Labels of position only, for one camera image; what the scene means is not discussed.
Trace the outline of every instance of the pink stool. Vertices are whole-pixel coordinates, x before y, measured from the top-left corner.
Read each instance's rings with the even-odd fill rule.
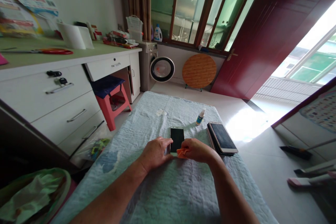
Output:
[[[96,95],[97,102],[103,112],[105,117],[107,126],[110,131],[115,130],[116,124],[114,119],[117,115],[119,115],[126,107],[129,107],[130,111],[132,111],[130,102],[127,98],[125,88],[123,85],[124,80],[114,77],[114,76],[106,76],[100,80],[95,82],[91,82],[93,91]],[[122,96],[115,95],[118,92],[122,92]],[[117,110],[113,111],[111,107],[112,97],[122,99],[125,101]]]

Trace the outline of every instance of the red door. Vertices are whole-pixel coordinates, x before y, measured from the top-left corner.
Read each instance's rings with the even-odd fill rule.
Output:
[[[335,0],[255,0],[211,92],[251,99]]]

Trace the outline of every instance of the desk drawer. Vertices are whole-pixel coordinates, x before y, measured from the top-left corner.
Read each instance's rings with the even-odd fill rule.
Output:
[[[90,75],[92,81],[99,80],[107,75],[119,71],[130,65],[129,54],[103,59],[99,61],[93,61],[86,63],[86,69]]]
[[[43,116],[32,125],[56,145],[100,110],[93,91]]]
[[[87,120],[82,126],[76,129],[70,136],[64,139],[60,144],[59,148],[64,151],[69,156],[76,150],[76,148],[83,142],[83,140],[90,135],[97,126],[104,121],[104,115],[101,110],[99,110],[94,116]]]
[[[50,70],[61,72],[61,77],[73,86],[59,89],[61,77],[50,77],[42,72],[0,82],[0,99],[28,122],[33,122],[92,90],[82,65]],[[59,89],[58,92],[46,93],[55,89]]]

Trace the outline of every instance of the round wooden table top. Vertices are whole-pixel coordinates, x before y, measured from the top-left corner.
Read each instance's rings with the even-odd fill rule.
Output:
[[[216,76],[216,63],[209,55],[196,54],[185,62],[182,76],[188,86],[204,88]]]

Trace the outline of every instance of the blue cushion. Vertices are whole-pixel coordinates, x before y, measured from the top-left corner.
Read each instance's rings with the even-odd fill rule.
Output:
[[[90,81],[94,94],[102,99],[104,99],[105,96],[111,93],[112,90],[120,86],[123,82],[125,82],[123,79],[111,75],[107,75],[95,82]]]

